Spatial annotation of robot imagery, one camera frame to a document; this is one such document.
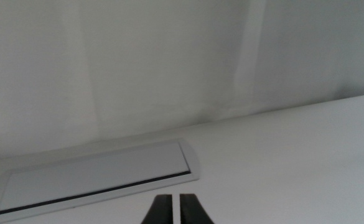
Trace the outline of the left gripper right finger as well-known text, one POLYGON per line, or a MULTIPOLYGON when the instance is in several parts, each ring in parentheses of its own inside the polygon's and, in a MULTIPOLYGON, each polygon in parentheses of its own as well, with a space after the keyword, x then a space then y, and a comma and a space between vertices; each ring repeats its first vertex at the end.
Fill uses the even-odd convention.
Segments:
POLYGON ((214 224, 195 194, 180 194, 181 224, 214 224))

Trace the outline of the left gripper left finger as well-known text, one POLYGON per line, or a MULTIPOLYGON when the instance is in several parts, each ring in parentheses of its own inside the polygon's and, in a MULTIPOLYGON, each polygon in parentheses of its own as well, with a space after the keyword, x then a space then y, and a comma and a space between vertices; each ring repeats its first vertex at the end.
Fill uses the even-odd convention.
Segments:
POLYGON ((171 194, 156 195, 141 224, 173 224, 171 194))

